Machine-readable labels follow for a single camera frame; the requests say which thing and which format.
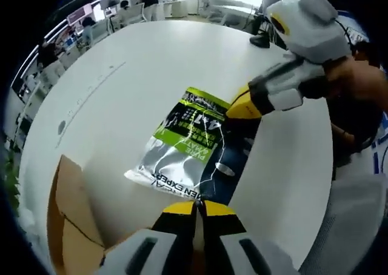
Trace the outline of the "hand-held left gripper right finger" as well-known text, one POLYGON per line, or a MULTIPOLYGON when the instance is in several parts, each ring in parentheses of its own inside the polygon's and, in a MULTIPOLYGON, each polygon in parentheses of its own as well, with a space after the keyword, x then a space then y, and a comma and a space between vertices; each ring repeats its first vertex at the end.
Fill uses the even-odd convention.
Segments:
POLYGON ((277 244, 255 240, 228 206, 200 200, 207 274, 298 274, 277 244))

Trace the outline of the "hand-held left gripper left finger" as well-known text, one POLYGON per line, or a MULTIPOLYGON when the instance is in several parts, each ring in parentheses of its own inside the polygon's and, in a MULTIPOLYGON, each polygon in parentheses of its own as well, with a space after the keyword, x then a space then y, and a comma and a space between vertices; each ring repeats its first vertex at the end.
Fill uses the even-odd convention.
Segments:
POLYGON ((106 251, 95 274, 188 274, 196 212, 194 201, 169 205, 151 228, 106 251))

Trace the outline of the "person's right hand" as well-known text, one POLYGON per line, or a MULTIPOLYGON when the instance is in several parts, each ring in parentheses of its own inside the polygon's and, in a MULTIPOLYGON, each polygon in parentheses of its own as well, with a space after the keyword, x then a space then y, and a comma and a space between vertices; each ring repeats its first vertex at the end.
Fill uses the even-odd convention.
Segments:
POLYGON ((348 56, 326 65, 324 71, 334 90, 373 101, 387 111, 387 78, 379 68, 348 56))

